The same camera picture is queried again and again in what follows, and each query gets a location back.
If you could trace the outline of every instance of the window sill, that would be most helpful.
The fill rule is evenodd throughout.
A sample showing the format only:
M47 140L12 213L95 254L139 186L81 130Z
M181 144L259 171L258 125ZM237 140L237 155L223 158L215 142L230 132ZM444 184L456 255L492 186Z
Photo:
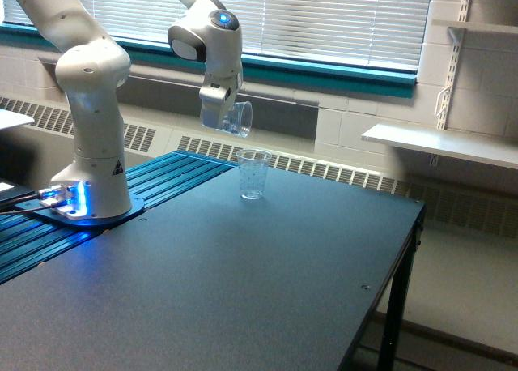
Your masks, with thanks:
M5 41L50 46L50 43L43 39L34 27L30 26L0 23L0 34ZM202 63L190 62L173 56L166 43L137 41L123 37L113 39L126 49L134 61L186 67L203 72ZM248 54L243 54L242 59L246 79L257 79L278 86L289 85L321 92L334 90L412 98L417 77L416 74Z

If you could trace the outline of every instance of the window blinds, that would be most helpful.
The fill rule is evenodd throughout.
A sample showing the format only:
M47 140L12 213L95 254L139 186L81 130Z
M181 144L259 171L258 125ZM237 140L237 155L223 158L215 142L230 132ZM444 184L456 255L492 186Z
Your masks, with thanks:
M244 51L416 71L430 0L220 0L239 18ZM166 41L178 0L82 0L112 35ZM28 23L15 0L5 21Z

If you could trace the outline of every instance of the table leg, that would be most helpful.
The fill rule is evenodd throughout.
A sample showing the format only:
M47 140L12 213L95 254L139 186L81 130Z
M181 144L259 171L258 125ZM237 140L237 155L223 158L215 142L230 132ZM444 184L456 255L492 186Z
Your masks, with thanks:
M405 311L406 293L408 292L410 283L410 273L418 245L419 232L420 226L416 225L410 236L411 241L409 248L406 250L405 256L392 280L387 319L385 321L383 339L381 340L380 357L378 358L378 371L390 371L393 369L399 331L401 329L401 322L403 321L403 312Z

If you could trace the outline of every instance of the white shelf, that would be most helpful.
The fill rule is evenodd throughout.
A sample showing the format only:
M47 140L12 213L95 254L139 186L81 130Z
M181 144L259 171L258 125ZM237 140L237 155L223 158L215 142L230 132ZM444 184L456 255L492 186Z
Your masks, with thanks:
M31 124L32 122L34 122L32 117L0 109L0 130L5 130L14 126L23 126L25 124Z
M467 29L475 32L489 32L489 33L505 33L508 35L518 35L518 27L512 25L499 25L487 23L472 23L469 21L449 21L449 20L433 20L432 25L439 25L443 27L450 27L456 29Z
M429 154L518 169L518 142L480 134L381 123L365 132L362 139Z

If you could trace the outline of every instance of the robotic arm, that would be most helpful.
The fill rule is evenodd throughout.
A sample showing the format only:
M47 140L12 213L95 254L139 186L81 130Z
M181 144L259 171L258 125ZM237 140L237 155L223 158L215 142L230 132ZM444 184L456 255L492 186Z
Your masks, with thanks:
M234 104L243 83L242 38L237 18L218 0L180 0L189 8L168 32L173 52L204 62L200 98L204 126L246 136L252 125L250 104Z
M79 0L17 0L40 34L64 54L56 65L74 119L74 160L52 178L42 201L68 220L107 219L130 211L125 179L123 121L116 90L130 73L130 58L87 13ZM169 42L182 58L206 64L202 123L245 136L251 109L234 104L242 82L241 30L218 0L181 0L187 15L170 28Z

